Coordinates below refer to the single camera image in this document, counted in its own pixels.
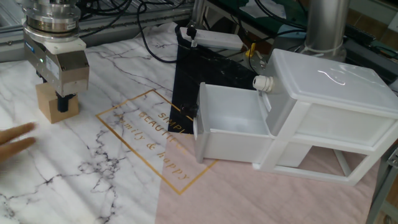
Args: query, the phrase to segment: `finger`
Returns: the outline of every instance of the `finger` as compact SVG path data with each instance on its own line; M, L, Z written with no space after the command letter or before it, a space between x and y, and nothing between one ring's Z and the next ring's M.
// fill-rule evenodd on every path
M26 134L29 131L33 130L34 128L35 128L34 123L27 123L15 128L7 129L5 131L0 131L0 145L7 143L23 134Z
M27 149L35 142L36 142L35 138L26 138L17 142L12 142L10 144L5 144L3 146L0 146L0 162L4 162L6 159L17 154L18 152Z

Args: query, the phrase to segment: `table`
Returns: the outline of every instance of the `table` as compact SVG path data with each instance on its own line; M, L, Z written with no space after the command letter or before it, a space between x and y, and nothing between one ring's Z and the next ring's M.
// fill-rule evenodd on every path
M176 58L174 27L147 34L152 51L167 60ZM195 94L179 86L215 76L240 85L248 75L232 77L221 63L242 74L247 69L213 57L205 69L217 73L203 74L193 65L211 61L206 51L176 68L152 58L140 38L86 54L90 84L78 96L80 114L57 124L37 107L41 79L34 68L26 61L0 64L0 128L39 124L30 134L37 144L0 165L0 223L365 222L377 166L350 187L256 172L241 162L195 162L190 119L170 120L172 103ZM300 167L342 172L330 153L313 150ZM330 159L319 162L322 156Z

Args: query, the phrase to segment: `metal frame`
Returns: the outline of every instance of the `metal frame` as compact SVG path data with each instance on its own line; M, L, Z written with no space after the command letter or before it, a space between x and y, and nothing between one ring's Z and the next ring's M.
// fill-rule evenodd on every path
M385 212L393 220L398 222L398 209L386 201L386 197L390 192L398 174L398 163L393 161L398 154L398 146L390 148L381 158L381 164L378 173L378 185L374 193L373 203L369 211L366 224L373 224L376 221L380 211Z
M189 20L193 4L186 3L173 10L146 12L140 15L143 27L156 26L167 22ZM80 33L91 32L101 26L108 25L114 17L93 17L79 23ZM127 40L139 33L136 16L122 16L113 26L101 32L84 38L87 47ZM15 25L0 27L0 62L24 60L23 26Z
M222 8L214 5L213 3L207 1L207 0L196 0L195 5L198 5L197 7L193 8L193 13L192 13L192 24L194 24L196 27L203 27L203 14L208 12L208 9L212 9L218 14L221 14L225 18L229 19L232 22L238 21L238 18L235 16L231 15L230 13L226 12ZM251 32L252 34L260 37L260 38L266 38L268 35L264 34L263 32L259 31L258 29L254 28L252 25L245 23L242 21L242 29L246 29L247 31ZM267 40L268 43L273 44L274 39L269 39Z

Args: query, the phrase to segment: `metal pole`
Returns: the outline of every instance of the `metal pole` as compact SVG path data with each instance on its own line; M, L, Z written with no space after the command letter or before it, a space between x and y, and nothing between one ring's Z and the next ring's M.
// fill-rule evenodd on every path
M194 24L201 23L201 17L203 15L205 1L206 0L195 0L192 11L192 22L194 22Z
M343 41L348 6L349 0L312 0L305 45L315 53L330 50L325 57L338 54L338 47Z

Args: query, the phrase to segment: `white cylinder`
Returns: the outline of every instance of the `white cylinder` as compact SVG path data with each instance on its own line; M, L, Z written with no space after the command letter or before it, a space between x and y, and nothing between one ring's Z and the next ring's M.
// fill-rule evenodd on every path
M270 92L272 90L272 84L274 79L272 77L265 77L263 75L258 75L254 77L253 87L260 91Z

